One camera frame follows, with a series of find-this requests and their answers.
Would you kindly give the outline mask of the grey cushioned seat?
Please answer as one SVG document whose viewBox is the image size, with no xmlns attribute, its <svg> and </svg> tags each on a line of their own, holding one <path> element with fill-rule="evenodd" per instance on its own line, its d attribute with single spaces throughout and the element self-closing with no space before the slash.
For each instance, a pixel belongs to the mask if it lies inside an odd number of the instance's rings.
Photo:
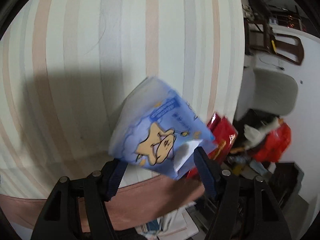
<svg viewBox="0 0 320 240">
<path fill-rule="evenodd" d="M 296 104 L 298 84 L 284 73 L 245 68 L 234 119 L 241 120 L 249 109 L 287 116 Z"/>
</svg>

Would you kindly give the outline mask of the red plastic bag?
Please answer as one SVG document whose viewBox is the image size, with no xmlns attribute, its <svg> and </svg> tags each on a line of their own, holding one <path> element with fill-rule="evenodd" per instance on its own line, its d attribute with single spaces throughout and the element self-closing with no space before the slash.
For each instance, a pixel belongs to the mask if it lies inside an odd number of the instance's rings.
<svg viewBox="0 0 320 240">
<path fill-rule="evenodd" d="M 281 120 L 280 127 L 268 133 L 258 149 L 253 151 L 253 159 L 261 163 L 278 163 L 290 144 L 291 129 Z"/>
</svg>

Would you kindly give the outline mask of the dark wooden chair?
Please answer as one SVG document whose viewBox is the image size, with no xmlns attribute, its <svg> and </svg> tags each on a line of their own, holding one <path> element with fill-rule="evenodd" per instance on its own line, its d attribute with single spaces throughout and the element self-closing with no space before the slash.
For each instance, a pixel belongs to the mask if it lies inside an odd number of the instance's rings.
<svg viewBox="0 0 320 240">
<path fill-rule="evenodd" d="M 273 31 L 270 20 L 272 13 L 263 0 L 248 0 L 242 6 L 244 13 L 245 55 L 262 51 L 300 66 L 304 60 L 301 39 Z"/>
</svg>

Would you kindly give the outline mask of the striped cat tablecloth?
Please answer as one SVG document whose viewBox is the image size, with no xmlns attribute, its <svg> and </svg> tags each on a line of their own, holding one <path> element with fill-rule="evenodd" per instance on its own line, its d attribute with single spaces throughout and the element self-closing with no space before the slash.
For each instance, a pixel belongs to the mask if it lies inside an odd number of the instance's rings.
<svg viewBox="0 0 320 240">
<path fill-rule="evenodd" d="M 1 37 L 1 208 L 33 228 L 61 176 L 109 161 L 125 98 L 146 77 L 207 122 L 232 119 L 241 0 L 29 0 Z"/>
</svg>

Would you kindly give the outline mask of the red snack pack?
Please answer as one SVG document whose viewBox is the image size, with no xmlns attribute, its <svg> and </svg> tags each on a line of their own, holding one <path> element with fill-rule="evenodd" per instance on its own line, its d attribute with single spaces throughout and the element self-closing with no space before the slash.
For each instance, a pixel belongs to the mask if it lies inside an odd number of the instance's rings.
<svg viewBox="0 0 320 240">
<path fill-rule="evenodd" d="M 198 147 L 201 147 L 207 157 L 213 161 L 214 167 L 217 168 L 216 173 L 219 174 L 222 171 L 221 165 L 229 154 L 238 132 L 226 116 L 221 117 L 217 112 L 214 112 L 207 127 L 213 139 L 211 142 L 203 141 Z"/>
</svg>

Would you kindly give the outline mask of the blue cartoon tissue pack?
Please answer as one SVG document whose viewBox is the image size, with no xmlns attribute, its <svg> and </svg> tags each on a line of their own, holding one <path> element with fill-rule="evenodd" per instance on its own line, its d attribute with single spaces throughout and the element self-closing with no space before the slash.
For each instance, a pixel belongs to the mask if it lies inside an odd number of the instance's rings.
<svg viewBox="0 0 320 240">
<path fill-rule="evenodd" d="M 178 92 L 148 77 L 125 99 L 108 153 L 131 165 L 180 179 L 193 167 L 198 146 L 216 149 L 210 129 Z"/>
</svg>

